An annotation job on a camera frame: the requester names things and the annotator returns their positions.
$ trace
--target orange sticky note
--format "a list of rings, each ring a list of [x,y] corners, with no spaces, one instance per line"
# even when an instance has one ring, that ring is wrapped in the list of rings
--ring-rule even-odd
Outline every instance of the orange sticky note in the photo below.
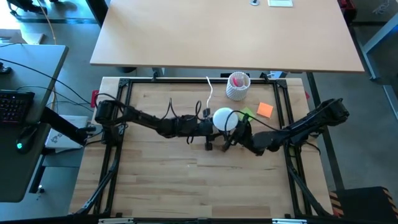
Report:
[[[274,108],[273,106],[268,105],[266,103],[260,103],[259,108],[257,109],[257,114],[270,118],[273,108]]]

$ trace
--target black robotic arm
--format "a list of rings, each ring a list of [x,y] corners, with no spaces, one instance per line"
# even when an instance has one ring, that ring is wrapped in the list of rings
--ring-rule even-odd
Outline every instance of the black robotic arm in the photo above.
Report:
[[[312,133],[321,134],[325,126],[336,126],[345,122],[349,116],[342,104],[343,99],[330,99],[321,103],[304,118],[276,131],[262,131],[252,135],[248,116],[245,115],[226,140],[223,150],[237,143],[248,148],[257,156],[263,155],[266,149],[276,152],[286,141],[295,146],[301,146]]]
[[[197,115],[183,115],[174,118],[157,118],[132,106],[124,105],[115,100],[104,100],[98,105],[95,121],[105,128],[115,126],[123,122],[133,122],[151,128],[165,138],[205,136],[206,140],[214,140],[215,136],[224,136],[223,151],[237,143],[243,145],[257,156],[263,155],[266,149],[276,152],[286,141],[293,145],[302,145],[312,133],[320,134],[325,126],[336,126],[345,122],[349,116],[342,104],[343,99],[330,99],[324,101],[315,110],[309,112],[304,118],[293,124],[274,131],[262,131],[252,134],[252,128],[248,121],[249,116],[244,115],[238,122],[235,130],[229,134],[219,130],[213,134],[213,122],[207,117],[210,110],[207,108],[203,114],[205,119],[200,122]],[[119,108],[123,115],[112,119],[113,111]]]

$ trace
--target black keyboard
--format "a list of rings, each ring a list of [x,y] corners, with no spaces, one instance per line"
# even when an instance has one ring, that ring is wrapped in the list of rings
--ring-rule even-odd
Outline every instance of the black keyboard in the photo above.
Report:
[[[0,90],[0,124],[22,124],[34,96],[29,91]]]

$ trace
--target white cup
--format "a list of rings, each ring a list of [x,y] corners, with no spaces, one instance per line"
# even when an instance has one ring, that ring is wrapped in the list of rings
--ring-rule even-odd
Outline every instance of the white cup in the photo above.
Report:
[[[243,72],[234,72],[228,78],[226,95],[231,100],[243,100],[249,90],[249,86],[250,77],[248,75]]]

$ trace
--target light wood desk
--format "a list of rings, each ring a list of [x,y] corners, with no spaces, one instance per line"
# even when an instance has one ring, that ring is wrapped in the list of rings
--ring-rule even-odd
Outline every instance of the light wood desk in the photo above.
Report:
[[[116,96],[118,82],[119,78],[103,78],[100,92]],[[296,78],[288,79],[287,83],[294,119],[298,120],[308,113],[303,84]],[[259,102],[275,106],[270,85],[252,85],[245,100],[240,102],[225,96],[224,84],[214,84],[213,88],[209,103],[213,113],[223,106],[236,110],[247,106],[254,112]],[[196,101],[205,103],[209,93],[210,88],[205,84],[135,83],[131,105],[161,117],[171,97],[177,114],[194,114]],[[276,107],[270,119],[257,118],[279,128]],[[269,130],[255,121],[251,124],[253,133]],[[195,138],[193,144],[188,145],[185,138],[165,139],[151,129],[133,123],[128,125],[113,214],[123,212],[124,217],[165,218],[277,218],[285,213],[293,214],[282,149],[266,151],[261,157],[240,146],[233,146],[224,153],[219,150],[220,138],[213,144],[213,151],[205,151],[204,138]],[[101,144],[86,147],[70,205],[71,212],[81,208],[97,188],[104,149]],[[308,145],[302,149],[307,185],[325,210],[331,212],[319,153]]]
[[[112,0],[90,63],[363,72],[336,0]]]

